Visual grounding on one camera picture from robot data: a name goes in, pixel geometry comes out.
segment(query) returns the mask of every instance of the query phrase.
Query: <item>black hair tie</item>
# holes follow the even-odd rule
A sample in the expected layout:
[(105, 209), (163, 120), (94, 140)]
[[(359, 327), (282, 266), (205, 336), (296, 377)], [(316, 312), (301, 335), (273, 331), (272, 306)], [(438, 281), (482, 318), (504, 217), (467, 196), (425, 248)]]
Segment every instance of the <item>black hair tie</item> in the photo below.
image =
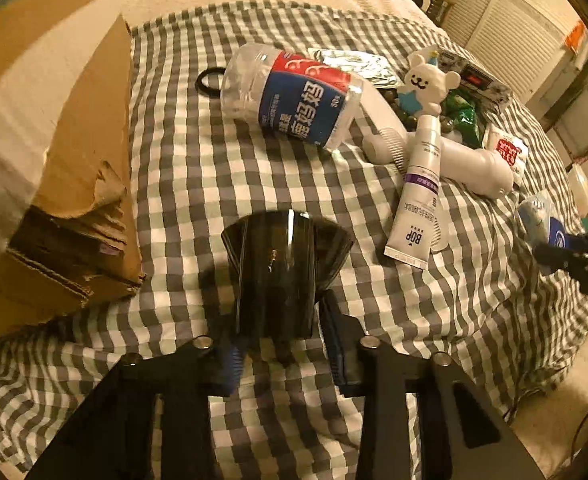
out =
[(221, 74), (222, 75), (224, 73), (225, 73), (225, 67), (222, 67), (222, 66), (213, 66), (211, 68), (203, 70), (203, 72), (201, 72), (199, 74), (199, 76), (196, 78), (196, 90), (199, 90), (203, 94), (208, 95), (210, 97), (218, 97), (219, 98), (220, 97), (220, 89), (219, 88), (212, 88), (211, 86), (207, 86), (205, 84), (205, 82), (203, 81), (203, 79), (210, 74)]

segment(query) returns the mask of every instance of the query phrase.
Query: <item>gingham tablecloth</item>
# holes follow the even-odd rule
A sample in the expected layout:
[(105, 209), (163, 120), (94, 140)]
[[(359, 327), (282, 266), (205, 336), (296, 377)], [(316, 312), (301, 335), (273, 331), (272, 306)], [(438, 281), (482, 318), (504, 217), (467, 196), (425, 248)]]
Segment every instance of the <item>gingham tablecloth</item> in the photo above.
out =
[[(27, 470), (124, 352), (171, 352), (229, 312), (221, 231), (266, 208), (306, 210), (351, 230), (357, 242), (333, 284), (343, 312), (398, 351), (448, 352), (498, 410), (559, 380), (588, 335), (588, 299), (560, 272), (539, 275), (517, 221), (517, 204), (547, 189), (568, 230), (580, 229), (562, 164), (523, 105), (493, 118), (530, 148), (523, 186), (491, 201), (443, 181), (450, 247), (422, 272), (382, 254), (402, 180), (393, 166), (363, 158), (372, 125), (362, 113), (327, 153), (223, 119), (219, 101), (194, 90), (199, 72), (226, 65), (246, 42), (366, 50), (401, 75), (408, 54), (430, 44), (465, 54), (399, 18), (276, 1), (202, 7), (133, 30), (132, 194), (149, 279), (133, 300), (0, 340), (0, 461)], [(245, 359), (237, 395), (211, 401), (219, 474), (350, 476), (362, 407), (338, 395), (318, 336), (288, 348), (265, 343)], [(416, 439), (411, 445), (416, 454)]]

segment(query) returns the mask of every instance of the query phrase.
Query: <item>purple stripe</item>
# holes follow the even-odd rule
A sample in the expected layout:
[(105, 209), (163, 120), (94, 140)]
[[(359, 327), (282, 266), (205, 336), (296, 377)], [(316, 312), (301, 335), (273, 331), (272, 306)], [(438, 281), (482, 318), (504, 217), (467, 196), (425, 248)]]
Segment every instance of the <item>purple stripe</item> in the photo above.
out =
[(439, 185), (436, 184), (433, 180), (422, 176), (417, 175), (415, 173), (408, 173), (405, 175), (405, 183), (406, 184), (418, 184), (419, 186), (426, 187), (427, 189), (433, 191), (434, 193), (439, 192)]

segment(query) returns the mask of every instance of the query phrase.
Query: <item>teddy bear figurine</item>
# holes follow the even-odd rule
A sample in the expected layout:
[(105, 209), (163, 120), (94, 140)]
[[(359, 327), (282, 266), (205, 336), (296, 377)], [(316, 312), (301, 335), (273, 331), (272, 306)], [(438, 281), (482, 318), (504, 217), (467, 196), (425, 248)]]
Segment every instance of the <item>teddy bear figurine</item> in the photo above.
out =
[(404, 85), (398, 90), (398, 105), (414, 117), (440, 115), (440, 103), (448, 92), (460, 85), (460, 74), (447, 72), (426, 63), (420, 54), (408, 57), (410, 70), (405, 74)]

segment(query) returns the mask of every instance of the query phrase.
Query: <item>white plastic handle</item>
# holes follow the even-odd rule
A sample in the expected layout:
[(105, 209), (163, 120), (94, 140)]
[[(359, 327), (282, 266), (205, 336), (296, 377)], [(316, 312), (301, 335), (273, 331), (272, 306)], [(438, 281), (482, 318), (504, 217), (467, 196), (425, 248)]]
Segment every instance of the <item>white plastic handle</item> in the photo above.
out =
[[(381, 135), (368, 136), (363, 140), (363, 150), (373, 164), (389, 164), (394, 160), (392, 149), (402, 149), (400, 157), (407, 169), (413, 134), (409, 134), (381, 93), (363, 79), (360, 103)], [(397, 142), (390, 142), (397, 135)], [(498, 152), (483, 149), (472, 150), (458, 142), (442, 139), (440, 176), (464, 184), (472, 193), (489, 198), (499, 198), (512, 190), (514, 174), (512, 168)]]

